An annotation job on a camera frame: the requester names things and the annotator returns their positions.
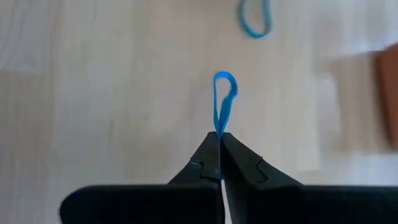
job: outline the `blue rubber band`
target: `blue rubber band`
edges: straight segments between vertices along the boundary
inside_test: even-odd
[[[239,22],[243,30],[253,38],[261,38],[267,36],[272,29],[272,18],[269,0],[262,0],[262,14],[264,17],[264,32],[258,33],[252,30],[249,24],[246,22],[246,4],[248,0],[241,0],[239,5]]]
[[[217,80],[220,78],[228,79],[231,89],[229,91],[228,96],[226,96],[221,104],[221,111],[220,111],[220,118],[218,119],[218,112],[217,112]],[[214,76],[213,82],[214,88],[214,127],[219,137],[221,137],[224,133],[225,127],[228,124],[229,116],[231,114],[232,103],[236,95],[238,95],[238,84],[236,83],[235,78],[229,72],[218,72]]]

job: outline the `wooden floor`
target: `wooden floor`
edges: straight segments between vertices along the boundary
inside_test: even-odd
[[[277,168],[398,184],[372,72],[398,41],[398,1],[271,1],[274,30],[258,40],[237,5],[2,0],[1,222],[58,223],[62,199],[89,184],[170,180],[214,129],[217,70],[239,82],[227,131]]]

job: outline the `black plastic tool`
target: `black plastic tool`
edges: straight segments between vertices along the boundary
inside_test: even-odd
[[[233,223],[398,223],[397,187],[306,186],[224,133],[208,133],[165,185],[91,186],[61,204],[63,224],[224,223],[224,175]]]

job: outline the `blurred object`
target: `blurred object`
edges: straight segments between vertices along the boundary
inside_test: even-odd
[[[388,137],[392,147],[398,148],[398,44],[377,56],[376,72]]]

